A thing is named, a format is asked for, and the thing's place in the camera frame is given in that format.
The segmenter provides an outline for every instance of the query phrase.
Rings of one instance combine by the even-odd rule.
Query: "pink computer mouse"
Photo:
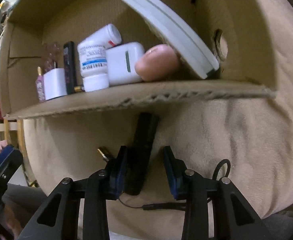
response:
[[[172,47],[165,44],[149,49],[135,64],[136,73],[144,81],[161,80],[176,72],[180,61]]]

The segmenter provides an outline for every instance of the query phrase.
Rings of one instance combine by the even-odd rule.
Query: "hole in cardboard box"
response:
[[[225,61],[228,53],[227,41],[221,29],[217,29],[214,34],[214,42],[217,55],[221,61]]]

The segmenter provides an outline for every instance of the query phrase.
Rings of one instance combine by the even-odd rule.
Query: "beige fabric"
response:
[[[63,177],[82,179],[105,163],[96,153],[116,154],[130,145],[139,112],[160,115],[143,191],[131,205],[171,201],[159,149],[171,145],[188,168],[210,178],[216,164],[231,160],[230,178],[261,217],[293,203],[293,9],[286,0],[258,0],[276,49],[279,93],[275,100],[193,101],[121,111],[79,113],[26,120],[32,169],[45,193]],[[274,10],[275,3],[281,10]],[[109,228],[141,239],[180,239],[184,213],[142,211],[108,202]]]

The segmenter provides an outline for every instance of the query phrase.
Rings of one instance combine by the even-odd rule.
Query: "cardboard box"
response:
[[[108,23],[123,43],[147,50],[161,44],[143,19],[120,0],[20,0],[9,18],[0,51],[0,98],[9,119],[110,110],[202,98],[274,97],[277,88],[274,48],[257,0],[161,0],[179,14],[218,54],[222,30],[228,54],[216,80],[138,83],[79,93],[39,103],[35,87],[42,44],[78,44]],[[82,84],[76,53],[77,79]]]

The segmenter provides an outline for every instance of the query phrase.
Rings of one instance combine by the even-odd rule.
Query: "triangular cutout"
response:
[[[50,203],[47,205],[45,210],[43,210],[42,214],[37,219],[37,222],[42,225],[54,227],[55,222],[57,220],[60,201],[61,201],[61,194],[56,194],[52,198]]]
[[[241,201],[236,195],[231,194],[231,201],[235,216],[235,222],[238,226],[243,226],[247,224],[254,223],[253,217],[248,213],[245,207],[242,205]]]

